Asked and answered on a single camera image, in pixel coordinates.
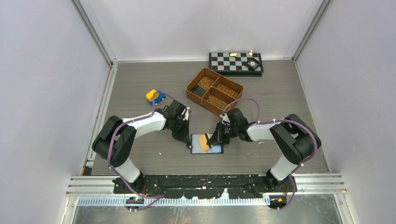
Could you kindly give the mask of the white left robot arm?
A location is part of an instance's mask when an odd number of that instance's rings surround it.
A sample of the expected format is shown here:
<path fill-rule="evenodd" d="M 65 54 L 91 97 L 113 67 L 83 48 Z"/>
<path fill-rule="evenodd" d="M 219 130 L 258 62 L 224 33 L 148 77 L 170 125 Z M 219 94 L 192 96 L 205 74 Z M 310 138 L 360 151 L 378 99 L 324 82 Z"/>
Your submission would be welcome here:
<path fill-rule="evenodd" d="M 189 113 L 189 107 L 173 100 L 169 106 L 139 117 L 111 116 L 93 141 L 92 150 L 126 181 L 125 187 L 130 192 L 138 193 L 143 187 L 143 173 L 129 158 L 134 140 L 154 131 L 170 130 L 173 139 L 191 149 Z"/>

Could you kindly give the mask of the black leather card holder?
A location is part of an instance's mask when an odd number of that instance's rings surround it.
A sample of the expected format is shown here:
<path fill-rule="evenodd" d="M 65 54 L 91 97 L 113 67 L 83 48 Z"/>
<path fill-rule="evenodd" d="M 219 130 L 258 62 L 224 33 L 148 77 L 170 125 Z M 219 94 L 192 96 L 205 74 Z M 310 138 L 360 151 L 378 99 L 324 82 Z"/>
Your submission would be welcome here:
<path fill-rule="evenodd" d="M 222 145 L 210 145 L 209 139 L 212 133 L 191 135 L 191 154 L 223 154 Z"/>

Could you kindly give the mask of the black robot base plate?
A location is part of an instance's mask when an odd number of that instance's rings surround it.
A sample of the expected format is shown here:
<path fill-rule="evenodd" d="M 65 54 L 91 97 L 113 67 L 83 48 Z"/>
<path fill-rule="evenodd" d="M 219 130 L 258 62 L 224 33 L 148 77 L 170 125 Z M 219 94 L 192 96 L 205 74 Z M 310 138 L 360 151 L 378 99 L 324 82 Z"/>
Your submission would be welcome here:
<path fill-rule="evenodd" d="M 149 199 L 255 199 L 265 193 L 291 195 L 296 191 L 294 178 L 271 181 L 265 175 L 140 175 L 133 183 L 120 177 L 113 181 L 115 194 L 138 194 Z"/>

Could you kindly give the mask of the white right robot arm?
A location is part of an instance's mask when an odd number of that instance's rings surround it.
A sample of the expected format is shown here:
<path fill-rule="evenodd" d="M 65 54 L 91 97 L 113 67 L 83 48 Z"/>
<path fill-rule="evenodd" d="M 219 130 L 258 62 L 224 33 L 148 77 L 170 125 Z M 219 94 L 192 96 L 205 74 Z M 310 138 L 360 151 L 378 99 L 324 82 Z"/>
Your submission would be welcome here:
<path fill-rule="evenodd" d="M 200 136 L 201 147 L 229 144 L 235 137 L 246 142 L 274 140 L 282 156 L 266 173 L 265 186 L 271 191 L 283 188 L 287 178 L 321 147 L 320 138 L 295 114 L 270 122 L 248 122 L 242 111 L 234 108 L 220 116 L 214 133 Z"/>

